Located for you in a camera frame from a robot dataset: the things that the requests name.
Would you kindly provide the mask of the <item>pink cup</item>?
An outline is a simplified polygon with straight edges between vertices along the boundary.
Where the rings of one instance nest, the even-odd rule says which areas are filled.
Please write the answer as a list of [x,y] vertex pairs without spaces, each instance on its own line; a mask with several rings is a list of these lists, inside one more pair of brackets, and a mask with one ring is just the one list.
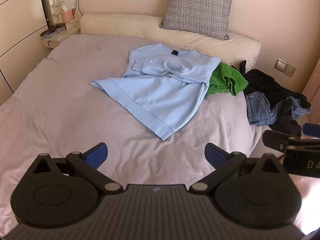
[[72,10],[63,11],[61,13],[61,16],[62,16],[62,20],[63,20],[64,23],[70,22],[70,21],[72,21],[74,19]]

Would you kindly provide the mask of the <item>grey checked pillow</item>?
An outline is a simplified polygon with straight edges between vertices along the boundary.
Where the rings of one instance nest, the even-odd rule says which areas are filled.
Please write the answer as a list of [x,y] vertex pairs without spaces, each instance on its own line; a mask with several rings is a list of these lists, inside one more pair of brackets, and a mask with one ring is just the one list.
[[161,28],[189,31],[228,40],[233,0],[168,0]]

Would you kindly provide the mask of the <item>wall switch socket panel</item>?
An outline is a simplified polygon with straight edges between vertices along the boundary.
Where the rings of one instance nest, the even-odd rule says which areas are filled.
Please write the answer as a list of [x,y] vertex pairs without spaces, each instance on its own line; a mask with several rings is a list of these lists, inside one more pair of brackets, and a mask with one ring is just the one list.
[[284,73],[288,77],[292,77],[295,70],[296,70],[296,68],[293,65],[285,62],[284,60],[282,60],[280,58],[278,58],[276,60],[276,63],[274,65],[274,69]]

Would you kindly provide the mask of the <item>cream wardrobe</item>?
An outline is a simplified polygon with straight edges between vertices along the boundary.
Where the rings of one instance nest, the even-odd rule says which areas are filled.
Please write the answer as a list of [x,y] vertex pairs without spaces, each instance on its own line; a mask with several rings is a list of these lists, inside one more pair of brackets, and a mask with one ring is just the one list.
[[41,0],[1,0],[1,103],[47,56],[40,40],[46,29]]

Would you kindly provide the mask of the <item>light blue sweatshirt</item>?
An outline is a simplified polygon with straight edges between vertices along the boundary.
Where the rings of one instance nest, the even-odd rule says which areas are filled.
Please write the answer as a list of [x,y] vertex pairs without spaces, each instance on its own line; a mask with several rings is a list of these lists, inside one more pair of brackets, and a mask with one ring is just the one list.
[[139,122],[167,140],[195,115],[221,60],[158,43],[129,52],[122,77],[94,80]]

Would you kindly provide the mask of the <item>blue denim jeans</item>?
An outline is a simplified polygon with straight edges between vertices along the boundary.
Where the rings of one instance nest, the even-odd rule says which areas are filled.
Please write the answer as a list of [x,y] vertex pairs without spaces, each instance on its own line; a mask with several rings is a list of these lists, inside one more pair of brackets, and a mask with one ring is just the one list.
[[280,99],[275,106],[262,92],[256,91],[245,95],[247,103],[247,118],[250,125],[268,126],[274,124],[280,118],[289,117],[297,120],[311,113],[311,104],[303,99],[288,96]]

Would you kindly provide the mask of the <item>green knit garment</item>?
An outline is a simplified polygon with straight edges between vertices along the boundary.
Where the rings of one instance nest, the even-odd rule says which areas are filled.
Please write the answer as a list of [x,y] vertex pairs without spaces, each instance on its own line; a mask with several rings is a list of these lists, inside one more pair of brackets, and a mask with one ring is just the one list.
[[207,94],[229,92],[232,96],[237,96],[247,86],[248,81],[236,68],[220,62],[212,72]]

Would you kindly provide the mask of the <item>white bedside shelf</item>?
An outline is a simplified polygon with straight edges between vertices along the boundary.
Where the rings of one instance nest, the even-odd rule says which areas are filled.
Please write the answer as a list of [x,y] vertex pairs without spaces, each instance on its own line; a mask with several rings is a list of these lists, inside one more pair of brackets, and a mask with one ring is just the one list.
[[49,24],[45,34],[40,36],[45,48],[53,49],[60,45],[66,38],[71,35],[80,34],[80,19],[73,19],[64,23],[62,20],[62,9],[60,0],[53,0],[49,3],[47,23]]

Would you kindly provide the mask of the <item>black garment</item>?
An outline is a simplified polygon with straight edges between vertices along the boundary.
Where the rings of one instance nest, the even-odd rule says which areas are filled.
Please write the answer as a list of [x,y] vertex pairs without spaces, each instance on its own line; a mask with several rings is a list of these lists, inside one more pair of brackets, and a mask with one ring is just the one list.
[[[271,101],[271,106],[275,106],[280,99],[285,99],[288,96],[308,101],[303,94],[282,87],[274,78],[258,69],[252,69],[247,72],[246,61],[242,61],[239,64],[239,70],[243,77],[248,81],[248,86],[243,90],[244,96],[256,91],[262,92],[266,95],[267,99]],[[280,118],[280,120],[272,125],[268,125],[268,127],[273,131],[301,137],[302,128],[297,120],[292,120],[289,117]]]

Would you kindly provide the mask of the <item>grey bed cover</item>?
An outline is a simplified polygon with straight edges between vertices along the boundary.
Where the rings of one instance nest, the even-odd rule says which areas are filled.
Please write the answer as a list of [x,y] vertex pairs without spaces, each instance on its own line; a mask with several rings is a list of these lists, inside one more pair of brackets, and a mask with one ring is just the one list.
[[191,185],[213,171],[204,157],[212,142],[250,155],[264,128],[247,119],[243,94],[208,95],[194,117],[162,141],[93,80],[120,77],[129,52],[150,44],[136,37],[72,35],[29,73],[1,105],[1,235],[17,221],[15,187],[35,158],[62,158],[100,142],[108,147],[100,172],[121,185]]

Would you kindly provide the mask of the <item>cream padded headboard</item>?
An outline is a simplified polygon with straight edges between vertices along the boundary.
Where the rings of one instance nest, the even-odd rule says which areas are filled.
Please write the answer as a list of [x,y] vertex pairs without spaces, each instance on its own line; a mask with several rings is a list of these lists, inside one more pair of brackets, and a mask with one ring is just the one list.
[[253,69],[261,51],[259,41],[229,33],[228,40],[218,40],[189,31],[163,29],[161,17],[131,14],[85,14],[80,19],[82,34],[138,37],[193,49],[234,66],[247,61],[246,69]]

